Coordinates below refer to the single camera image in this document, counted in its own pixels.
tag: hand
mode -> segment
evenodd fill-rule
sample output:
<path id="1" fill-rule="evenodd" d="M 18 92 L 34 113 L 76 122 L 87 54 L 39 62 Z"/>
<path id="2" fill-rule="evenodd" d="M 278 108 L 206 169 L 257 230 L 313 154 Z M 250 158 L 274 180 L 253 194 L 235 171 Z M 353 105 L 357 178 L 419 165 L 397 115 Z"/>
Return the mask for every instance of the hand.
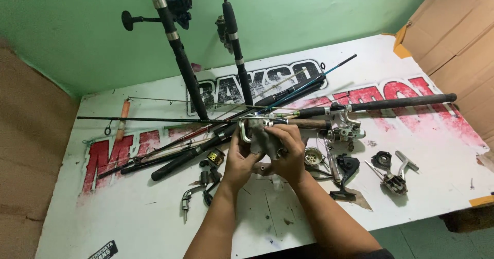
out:
<path id="1" fill-rule="evenodd" d="M 305 144 L 297 125 L 276 124 L 266 127 L 265 130 L 279 138 L 288 150 L 279 160 L 271 162 L 275 173 L 285 178 L 290 185 L 299 183 L 305 173 Z"/>
<path id="2" fill-rule="evenodd" d="M 240 140 L 240 130 L 233 133 L 230 149 L 226 158 L 225 174 L 221 184 L 239 191 L 250 178 L 252 167 L 264 157 L 264 154 L 250 153 L 250 144 Z"/>

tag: table surface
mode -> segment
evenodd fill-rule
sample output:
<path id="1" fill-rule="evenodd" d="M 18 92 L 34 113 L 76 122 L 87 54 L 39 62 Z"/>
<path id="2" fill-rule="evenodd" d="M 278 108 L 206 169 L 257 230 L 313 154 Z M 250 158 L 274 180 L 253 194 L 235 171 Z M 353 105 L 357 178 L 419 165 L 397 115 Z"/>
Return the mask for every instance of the table surface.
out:
<path id="1" fill-rule="evenodd" d="M 338 102 L 441 93 L 411 57 L 399 59 L 392 52 L 393 43 L 392 36 L 376 35 L 251 61 L 245 66 L 252 71 L 253 87 L 260 93 L 301 67 L 307 67 L 306 75 L 315 75 L 320 71 L 321 62 L 329 69 L 352 54 L 358 55 L 329 74 L 329 83 L 322 90 L 292 104 L 294 108 L 326 103 L 344 96 L 347 91 L 350 96 Z M 207 103 L 243 102 L 238 93 L 238 82 L 232 76 L 236 73 L 234 65 L 197 73 L 198 79 L 204 81 L 201 84 Z M 269 94 L 287 88 L 293 82 L 286 82 Z M 83 97 L 77 115 L 119 116 L 122 103 L 129 96 L 185 99 L 187 93 L 181 77 L 162 79 L 87 95 Z M 228 109 L 230 107 L 212 106 L 209 115 L 215 118 Z M 444 104 L 383 113 L 398 117 L 358 119 L 367 137 L 355 143 L 351 156 L 358 158 L 361 165 L 347 184 L 362 193 L 372 210 L 338 202 L 367 230 L 464 209 L 470 207 L 469 200 L 493 191 L 494 173 L 477 161 L 477 156 L 489 149 L 453 106 Z M 184 103 L 135 100 L 131 103 L 129 117 L 197 118 L 190 114 L 190 107 Z M 36 258 L 86 258 L 112 240 L 118 249 L 115 258 L 182 258 L 207 207 L 201 194 L 194 194 L 185 224 L 181 197 L 192 187 L 190 184 L 199 179 L 198 163 L 206 155 L 157 183 L 150 177 L 158 167 L 96 181 L 95 173 L 108 169 L 108 161 L 121 164 L 128 156 L 162 146 L 187 132 L 164 129 L 172 123 L 128 122 L 124 141 L 114 144 L 117 123 L 112 123 L 109 137 L 103 134 L 107 125 L 108 121 L 75 121 Z M 315 133 L 306 131 L 304 134 L 311 137 L 308 146 L 324 150 Z M 392 196 L 381 188 L 379 178 L 364 163 L 377 151 L 388 151 L 393 154 L 392 172 L 397 173 L 401 161 L 394 156 L 396 150 L 420 167 L 417 173 L 406 173 L 409 192 L 404 197 Z M 219 171 L 222 173 L 223 170 L 224 164 Z M 292 189 L 284 184 L 275 190 L 269 178 L 253 174 L 239 193 L 238 227 L 232 247 L 234 258 L 315 242 Z M 320 184 L 327 192 L 336 190 L 331 181 Z"/>

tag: forearm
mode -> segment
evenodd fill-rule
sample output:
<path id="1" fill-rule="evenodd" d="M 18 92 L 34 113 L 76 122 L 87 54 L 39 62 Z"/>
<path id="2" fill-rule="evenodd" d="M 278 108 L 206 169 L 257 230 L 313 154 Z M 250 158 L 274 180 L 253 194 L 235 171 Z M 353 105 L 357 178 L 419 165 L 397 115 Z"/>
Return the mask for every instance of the forearm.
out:
<path id="1" fill-rule="evenodd" d="M 305 172 L 290 184 L 304 208 L 318 243 L 340 257 L 351 257 L 381 249 L 379 243 Z"/>
<path id="2" fill-rule="evenodd" d="M 238 190 L 221 183 L 184 258 L 230 258 Z"/>

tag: green wall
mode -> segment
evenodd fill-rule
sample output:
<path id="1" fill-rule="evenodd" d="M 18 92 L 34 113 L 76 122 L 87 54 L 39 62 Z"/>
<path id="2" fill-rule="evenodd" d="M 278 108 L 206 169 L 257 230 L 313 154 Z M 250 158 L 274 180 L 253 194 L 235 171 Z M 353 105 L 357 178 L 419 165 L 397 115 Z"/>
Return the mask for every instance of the green wall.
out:
<path id="1" fill-rule="evenodd" d="M 191 28 L 177 25 L 189 60 L 234 64 L 214 25 L 222 0 L 193 1 Z M 229 1 L 249 61 L 396 32 L 423 0 Z M 157 17 L 151 0 L 0 0 L 0 36 L 73 96 L 179 75 L 163 27 L 138 23 L 126 31 L 123 10 Z"/>

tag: blue rod section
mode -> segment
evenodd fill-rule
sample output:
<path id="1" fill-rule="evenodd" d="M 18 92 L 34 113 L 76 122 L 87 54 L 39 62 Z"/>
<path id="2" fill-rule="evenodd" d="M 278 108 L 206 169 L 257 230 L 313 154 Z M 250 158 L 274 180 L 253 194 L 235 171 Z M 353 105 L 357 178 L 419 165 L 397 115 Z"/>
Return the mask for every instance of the blue rod section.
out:
<path id="1" fill-rule="evenodd" d="M 350 56 L 349 58 L 347 58 L 346 60 L 344 60 L 343 62 L 341 62 L 340 64 L 338 64 L 337 66 L 334 66 L 333 68 L 331 68 L 331 69 L 327 70 L 325 73 L 323 73 L 323 74 L 322 74 L 322 76 L 325 76 L 325 75 L 329 74 L 329 73 L 330 73 L 330 72 L 332 72 L 334 69 L 336 69 L 336 68 L 338 68 L 338 67 L 342 66 L 343 64 L 345 64 L 345 63 L 347 63 L 348 61 L 350 61 L 350 60 L 354 59 L 355 57 L 357 57 L 357 55 L 356 55 L 356 54 L 354 54 L 354 55 Z M 287 96 L 285 96 L 285 98 L 283 98 L 283 99 L 281 99 L 281 100 L 279 100 L 279 101 L 275 102 L 274 104 L 272 104 L 272 105 L 268 106 L 268 107 L 266 108 L 266 110 L 270 110 L 270 109 L 272 109 L 273 107 L 278 106 L 279 104 L 281 104 L 282 102 L 284 102 L 284 101 L 285 101 L 285 100 L 287 100 L 288 98 L 292 97 L 294 94 L 297 94 L 299 91 L 303 90 L 304 88 L 308 87 L 309 85 L 312 85 L 315 81 L 316 81 L 316 80 L 313 80 L 313 81 L 309 82 L 308 84 L 306 84 L 306 85 L 302 86 L 301 88 L 299 88 L 299 89 L 295 90 L 295 91 L 294 91 L 294 92 L 292 92 L 291 94 L 288 94 Z"/>

